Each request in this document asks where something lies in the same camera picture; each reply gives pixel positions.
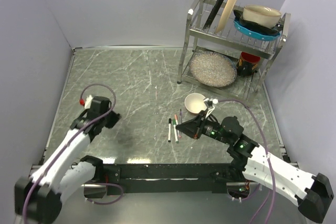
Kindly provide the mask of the white green marker pen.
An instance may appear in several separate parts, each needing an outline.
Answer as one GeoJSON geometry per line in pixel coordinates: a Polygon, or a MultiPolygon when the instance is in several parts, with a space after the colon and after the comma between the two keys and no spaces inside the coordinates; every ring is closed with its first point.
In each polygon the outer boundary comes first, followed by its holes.
{"type": "Polygon", "coordinates": [[[176,129],[176,120],[175,119],[173,119],[173,130],[174,130],[175,143],[178,144],[179,143],[179,136],[178,136],[177,129],[176,129]]]}

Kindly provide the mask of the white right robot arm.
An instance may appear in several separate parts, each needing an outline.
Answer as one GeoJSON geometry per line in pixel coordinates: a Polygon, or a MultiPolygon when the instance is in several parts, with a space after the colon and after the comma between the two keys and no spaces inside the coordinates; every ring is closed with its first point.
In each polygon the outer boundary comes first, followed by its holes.
{"type": "Polygon", "coordinates": [[[229,169],[233,180],[257,182],[287,198],[306,218],[323,223],[334,199],[328,177],[300,170],[266,151],[243,133],[237,117],[228,116],[218,123],[200,113],[175,128],[193,139],[205,135],[227,144],[233,158],[229,169]]]}

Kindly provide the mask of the white orange marker pen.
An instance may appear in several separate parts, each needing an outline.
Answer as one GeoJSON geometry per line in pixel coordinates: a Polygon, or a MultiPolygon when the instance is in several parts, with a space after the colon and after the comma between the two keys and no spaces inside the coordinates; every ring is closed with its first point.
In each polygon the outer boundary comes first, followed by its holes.
{"type": "Polygon", "coordinates": [[[177,115],[175,114],[174,115],[174,119],[175,119],[175,123],[176,123],[176,131],[177,131],[177,135],[178,135],[178,137],[179,138],[181,138],[181,133],[180,133],[180,131],[177,129],[177,126],[179,125],[179,121],[178,121],[178,117],[177,117],[177,115]]]}

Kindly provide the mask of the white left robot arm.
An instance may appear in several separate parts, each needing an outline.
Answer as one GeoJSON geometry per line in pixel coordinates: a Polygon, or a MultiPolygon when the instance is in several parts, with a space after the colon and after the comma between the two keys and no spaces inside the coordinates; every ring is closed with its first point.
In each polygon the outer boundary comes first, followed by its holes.
{"type": "Polygon", "coordinates": [[[113,108],[116,100],[95,96],[81,100],[84,110],[73,120],[65,138],[43,165],[14,186],[14,208],[23,223],[53,223],[65,201],[84,183],[104,184],[103,160],[83,157],[75,168],[74,159],[104,128],[111,129],[121,115],[113,108]]]}

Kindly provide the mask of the white black marker pen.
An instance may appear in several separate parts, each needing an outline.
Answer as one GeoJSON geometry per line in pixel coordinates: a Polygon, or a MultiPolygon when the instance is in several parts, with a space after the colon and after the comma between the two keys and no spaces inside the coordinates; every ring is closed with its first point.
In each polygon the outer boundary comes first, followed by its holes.
{"type": "Polygon", "coordinates": [[[172,119],[171,118],[169,118],[168,126],[169,126],[169,132],[168,132],[167,141],[170,143],[172,140],[172,119]]]}

